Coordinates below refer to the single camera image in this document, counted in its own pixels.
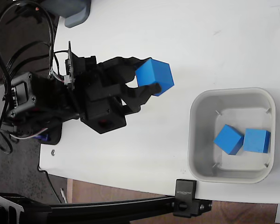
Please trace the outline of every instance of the black metal frame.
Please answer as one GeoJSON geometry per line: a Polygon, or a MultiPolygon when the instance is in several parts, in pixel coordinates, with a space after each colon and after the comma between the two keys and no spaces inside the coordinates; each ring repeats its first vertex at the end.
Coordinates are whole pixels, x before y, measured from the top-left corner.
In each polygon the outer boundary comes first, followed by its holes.
{"type": "Polygon", "coordinates": [[[46,205],[18,194],[0,193],[0,223],[6,224],[127,224],[172,213],[199,216],[212,201],[195,199],[196,181],[177,180],[175,196],[120,202],[46,205]]]}

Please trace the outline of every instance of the black cable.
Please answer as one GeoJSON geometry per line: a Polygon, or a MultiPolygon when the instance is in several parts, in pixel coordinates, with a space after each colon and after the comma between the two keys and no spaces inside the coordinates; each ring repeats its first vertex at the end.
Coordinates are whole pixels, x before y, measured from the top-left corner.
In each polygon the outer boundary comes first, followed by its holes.
{"type": "Polygon", "coordinates": [[[24,61],[20,62],[17,66],[15,66],[15,68],[11,71],[10,73],[10,78],[13,79],[15,74],[26,64],[33,62],[33,61],[37,61],[37,60],[41,60],[44,59],[46,57],[48,57],[49,55],[40,55],[40,56],[35,56],[35,57],[31,57],[28,59],[25,59],[24,61]]]}
{"type": "Polygon", "coordinates": [[[61,75],[60,75],[60,70],[59,70],[59,61],[58,61],[58,58],[55,53],[54,53],[54,58],[55,58],[56,66],[57,66],[57,74],[60,78],[61,75]]]}
{"type": "Polygon", "coordinates": [[[13,152],[13,146],[12,146],[12,144],[10,143],[10,141],[8,140],[8,138],[7,138],[2,132],[0,132],[0,134],[1,134],[2,138],[3,138],[3,140],[7,143],[7,146],[9,147],[9,151],[6,150],[1,144],[0,144],[0,149],[1,149],[4,153],[6,153],[6,154],[11,154],[11,153],[13,152]]]}
{"type": "Polygon", "coordinates": [[[55,51],[54,53],[58,54],[58,53],[68,53],[68,52],[69,52],[68,50],[59,50],[59,51],[55,51]]]}
{"type": "MultiPolygon", "coordinates": [[[[21,3],[26,3],[26,4],[30,4],[32,6],[38,7],[40,12],[42,12],[45,16],[45,19],[48,23],[49,26],[49,67],[52,67],[52,63],[53,63],[53,55],[54,55],[54,29],[53,29],[53,22],[49,16],[49,14],[47,13],[47,11],[37,2],[31,1],[31,0],[18,0],[16,2],[12,2],[9,5],[7,5],[1,12],[0,12],[0,22],[2,17],[6,14],[6,12],[11,9],[13,6],[19,5],[21,3]]],[[[1,113],[1,117],[0,117],[0,130],[1,130],[1,126],[3,123],[3,120],[5,118],[6,115],[6,111],[8,108],[8,104],[11,103],[11,78],[10,78],[10,74],[9,71],[7,70],[7,67],[5,66],[5,63],[3,61],[1,52],[0,52],[0,68],[3,71],[4,75],[3,75],[3,80],[4,80],[4,87],[5,87],[5,96],[4,96],[4,106],[3,106],[3,110],[1,113]]]]}
{"type": "Polygon", "coordinates": [[[33,41],[29,44],[26,44],[25,46],[21,47],[17,52],[14,53],[14,55],[10,58],[10,60],[8,61],[8,63],[6,64],[7,70],[10,71],[11,67],[13,66],[14,62],[16,59],[18,59],[18,57],[24,53],[26,50],[28,50],[29,48],[39,44],[39,43],[44,43],[46,45],[48,45],[47,43],[43,42],[43,41],[33,41]]]}
{"type": "Polygon", "coordinates": [[[37,171],[40,172],[40,173],[45,173],[46,178],[47,178],[47,180],[48,180],[48,182],[49,182],[49,185],[50,185],[50,187],[51,187],[51,189],[52,189],[52,192],[53,192],[54,196],[56,197],[57,201],[58,201],[60,204],[62,204],[62,202],[61,202],[61,200],[60,200],[58,194],[56,193],[56,191],[55,191],[55,189],[54,189],[54,187],[53,187],[53,184],[52,184],[52,182],[51,182],[51,180],[50,180],[50,177],[49,177],[48,172],[47,172],[46,170],[41,170],[41,169],[40,169],[40,167],[39,167],[39,162],[38,162],[38,165],[37,165],[37,171]]]}

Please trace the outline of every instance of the white table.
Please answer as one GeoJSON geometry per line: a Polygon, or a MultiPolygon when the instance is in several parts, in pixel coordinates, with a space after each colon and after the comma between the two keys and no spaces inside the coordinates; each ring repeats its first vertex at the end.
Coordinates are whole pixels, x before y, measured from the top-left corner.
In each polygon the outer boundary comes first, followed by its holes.
{"type": "Polygon", "coordinates": [[[176,179],[194,179],[187,153],[189,110],[196,96],[211,89],[262,87],[277,106],[270,175],[257,184],[199,182],[196,197],[280,203],[280,0],[93,0],[85,23],[68,29],[63,22],[55,50],[67,49],[71,40],[77,56],[96,55],[98,62],[151,56],[170,64],[175,86],[150,98],[139,113],[126,117],[126,127],[113,132],[100,135],[80,121],[64,123],[59,144],[42,145],[41,168],[81,181],[174,195],[176,179]]]}

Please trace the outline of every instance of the robotic arm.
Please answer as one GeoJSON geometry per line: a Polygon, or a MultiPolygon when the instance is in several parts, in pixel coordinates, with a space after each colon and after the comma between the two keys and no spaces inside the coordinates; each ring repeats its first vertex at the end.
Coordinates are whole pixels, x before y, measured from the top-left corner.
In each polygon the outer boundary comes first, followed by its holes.
{"type": "MultiPolygon", "coordinates": [[[[137,88],[126,85],[149,60],[116,57],[97,64],[95,56],[77,57],[69,43],[66,76],[54,79],[24,72],[11,81],[12,103],[1,130],[13,136],[31,136],[79,118],[100,134],[124,127],[126,115],[139,112],[141,105],[162,91],[157,82],[137,88]]],[[[1,85],[0,116],[4,90],[1,85]]]]}

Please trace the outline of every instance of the screw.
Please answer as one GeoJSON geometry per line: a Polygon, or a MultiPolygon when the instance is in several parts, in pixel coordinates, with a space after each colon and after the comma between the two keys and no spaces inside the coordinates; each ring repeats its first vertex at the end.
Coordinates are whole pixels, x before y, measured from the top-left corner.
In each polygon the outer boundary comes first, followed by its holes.
{"type": "Polygon", "coordinates": [[[35,101],[36,101],[36,97],[31,97],[31,101],[33,102],[33,103],[35,103],[35,101]]]}

